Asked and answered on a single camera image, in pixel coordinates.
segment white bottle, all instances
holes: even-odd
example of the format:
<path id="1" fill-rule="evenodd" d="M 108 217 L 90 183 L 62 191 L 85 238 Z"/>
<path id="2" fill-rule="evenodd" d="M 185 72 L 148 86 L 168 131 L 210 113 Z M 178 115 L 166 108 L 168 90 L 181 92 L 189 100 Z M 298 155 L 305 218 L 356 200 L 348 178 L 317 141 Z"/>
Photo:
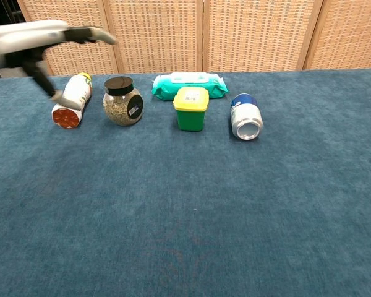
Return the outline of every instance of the white bottle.
<path id="1" fill-rule="evenodd" d="M 76 128 L 81 122 L 83 109 L 91 93 L 91 77 L 87 73 L 81 72 L 73 76 L 67 83 L 62 96 L 63 99 L 75 103 L 77 109 L 56 104 L 52 109 L 54 123 L 66 129 Z"/>

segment yellow lid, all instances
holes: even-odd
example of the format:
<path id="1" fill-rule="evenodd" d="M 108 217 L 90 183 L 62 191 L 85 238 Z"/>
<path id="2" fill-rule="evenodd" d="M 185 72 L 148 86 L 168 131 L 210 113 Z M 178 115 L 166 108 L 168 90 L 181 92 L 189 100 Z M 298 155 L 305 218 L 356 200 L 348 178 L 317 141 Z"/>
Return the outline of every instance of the yellow lid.
<path id="1" fill-rule="evenodd" d="M 86 72 L 80 72 L 79 75 L 85 76 L 87 79 L 92 80 L 90 75 L 87 74 Z"/>
<path id="2" fill-rule="evenodd" d="M 174 97 L 175 110 L 206 111 L 209 104 L 209 92 L 205 88 L 182 87 Z"/>

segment glass jar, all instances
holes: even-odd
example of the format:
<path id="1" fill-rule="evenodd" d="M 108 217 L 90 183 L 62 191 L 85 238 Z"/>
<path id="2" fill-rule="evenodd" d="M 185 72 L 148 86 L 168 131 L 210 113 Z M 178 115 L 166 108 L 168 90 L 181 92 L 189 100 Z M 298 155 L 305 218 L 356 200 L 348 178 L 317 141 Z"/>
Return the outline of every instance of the glass jar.
<path id="1" fill-rule="evenodd" d="M 130 77 L 113 77 L 104 83 L 103 108 L 107 117 L 121 126 L 135 124 L 143 113 L 143 99 Z"/>

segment gray floor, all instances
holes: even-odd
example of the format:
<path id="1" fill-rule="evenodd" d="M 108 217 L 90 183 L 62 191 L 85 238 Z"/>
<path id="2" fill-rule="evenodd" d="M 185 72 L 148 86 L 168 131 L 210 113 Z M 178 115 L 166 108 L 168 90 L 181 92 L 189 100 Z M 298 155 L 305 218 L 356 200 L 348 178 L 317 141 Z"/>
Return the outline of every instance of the gray floor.
<path id="1" fill-rule="evenodd" d="M 46 72 L 46 62 L 40 62 L 39 67 Z M 21 68 L 4 68 L 0 69 L 0 77 L 23 77 L 26 74 Z"/>

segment plastic container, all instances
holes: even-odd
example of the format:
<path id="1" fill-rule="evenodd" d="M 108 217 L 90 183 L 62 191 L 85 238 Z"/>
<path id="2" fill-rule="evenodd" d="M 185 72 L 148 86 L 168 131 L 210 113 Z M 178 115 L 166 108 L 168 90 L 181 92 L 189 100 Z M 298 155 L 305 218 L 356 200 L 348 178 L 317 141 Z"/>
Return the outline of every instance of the plastic container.
<path id="1" fill-rule="evenodd" d="M 173 100 L 177 123 L 183 131 L 201 131 L 209 105 L 209 92 L 200 87 L 182 87 Z"/>
<path id="2" fill-rule="evenodd" d="M 264 124 L 257 100 L 249 94 L 239 94 L 231 103 L 232 133 L 242 140 L 260 135 Z"/>
<path id="3" fill-rule="evenodd" d="M 113 77 L 104 87 L 103 107 L 110 120 L 120 126 L 130 126 L 142 117 L 143 99 L 130 77 Z"/>
<path id="4" fill-rule="evenodd" d="M 163 101 L 173 101 L 182 87 L 205 88 L 210 99 L 221 98 L 228 93 L 222 77 L 206 72 L 173 72 L 159 75 L 154 80 L 151 92 Z"/>
<path id="5" fill-rule="evenodd" d="M 67 83 L 62 97 L 66 101 L 71 101 L 77 110 L 56 104 L 51 112 L 54 123 L 65 129 L 76 128 L 81 122 L 83 109 L 91 93 L 92 80 L 87 73 L 81 72 L 73 76 Z"/>

